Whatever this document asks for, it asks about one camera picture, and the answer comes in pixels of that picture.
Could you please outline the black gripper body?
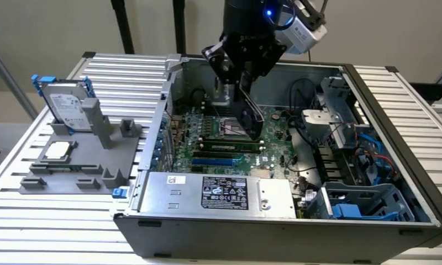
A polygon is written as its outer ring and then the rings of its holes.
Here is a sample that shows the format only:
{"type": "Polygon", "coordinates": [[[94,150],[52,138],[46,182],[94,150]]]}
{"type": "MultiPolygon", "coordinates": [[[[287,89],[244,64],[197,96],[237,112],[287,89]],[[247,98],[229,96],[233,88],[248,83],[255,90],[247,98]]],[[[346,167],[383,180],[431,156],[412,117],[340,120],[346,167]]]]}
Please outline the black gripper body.
{"type": "Polygon", "coordinates": [[[225,1],[223,50],[235,64],[257,60],[275,43],[277,1],[225,1]]]}

